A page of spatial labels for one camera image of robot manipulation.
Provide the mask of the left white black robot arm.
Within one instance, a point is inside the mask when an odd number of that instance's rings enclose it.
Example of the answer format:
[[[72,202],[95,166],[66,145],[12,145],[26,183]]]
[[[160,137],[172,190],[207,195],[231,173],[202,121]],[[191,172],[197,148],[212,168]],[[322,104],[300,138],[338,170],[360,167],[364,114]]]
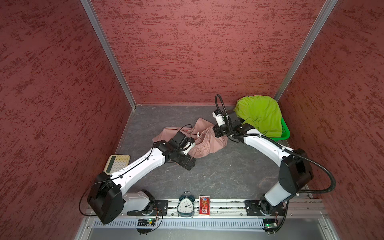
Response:
[[[123,212],[145,212],[151,214],[155,208],[155,198],[146,190],[130,193],[129,189],[152,170],[167,162],[176,163],[191,170],[196,160],[189,151],[195,140],[178,131],[169,141],[160,140],[141,158],[127,167],[107,174],[100,173],[95,178],[87,197],[93,212],[106,225]]]

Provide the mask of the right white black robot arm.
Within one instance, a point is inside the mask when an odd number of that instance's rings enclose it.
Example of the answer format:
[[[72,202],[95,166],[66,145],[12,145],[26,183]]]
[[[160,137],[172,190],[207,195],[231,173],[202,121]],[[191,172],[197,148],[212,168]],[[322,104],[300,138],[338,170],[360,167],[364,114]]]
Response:
[[[265,216],[270,216],[283,202],[292,199],[313,177],[311,164],[304,159],[303,150],[293,150],[261,134],[249,124],[242,123],[234,111],[213,112],[217,124],[214,126],[215,137],[227,136],[258,150],[271,159],[279,168],[278,181],[261,196],[259,209]]]

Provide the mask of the pink shorts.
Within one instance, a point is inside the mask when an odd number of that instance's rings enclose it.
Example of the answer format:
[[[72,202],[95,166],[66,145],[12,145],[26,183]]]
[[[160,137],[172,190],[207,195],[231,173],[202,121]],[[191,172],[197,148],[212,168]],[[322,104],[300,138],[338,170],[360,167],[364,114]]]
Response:
[[[190,136],[195,140],[195,146],[189,148],[188,154],[196,159],[206,157],[209,154],[218,152],[225,148],[228,144],[228,137],[215,137],[214,124],[202,118],[199,118],[194,126],[187,124],[184,127],[167,127],[162,132],[152,139],[153,142],[171,140],[176,133],[181,130],[187,137]]]

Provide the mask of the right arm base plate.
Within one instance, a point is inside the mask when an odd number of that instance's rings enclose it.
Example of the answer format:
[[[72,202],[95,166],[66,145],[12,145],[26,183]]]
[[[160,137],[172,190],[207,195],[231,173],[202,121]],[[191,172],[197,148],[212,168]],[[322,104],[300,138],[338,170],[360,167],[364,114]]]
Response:
[[[270,205],[266,200],[245,200],[245,209],[247,216],[274,216],[278,214],[283,216],[286,212],[286,207],[283,203],[276,206]]]

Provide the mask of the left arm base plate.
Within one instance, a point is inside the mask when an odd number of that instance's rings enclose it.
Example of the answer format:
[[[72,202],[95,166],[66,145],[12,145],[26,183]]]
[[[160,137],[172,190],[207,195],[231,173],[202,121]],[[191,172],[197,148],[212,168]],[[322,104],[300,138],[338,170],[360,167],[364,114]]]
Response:
[[[166,216],[168,212],[168,200],[154,200],[143,211],[127,212],[128,216]]]

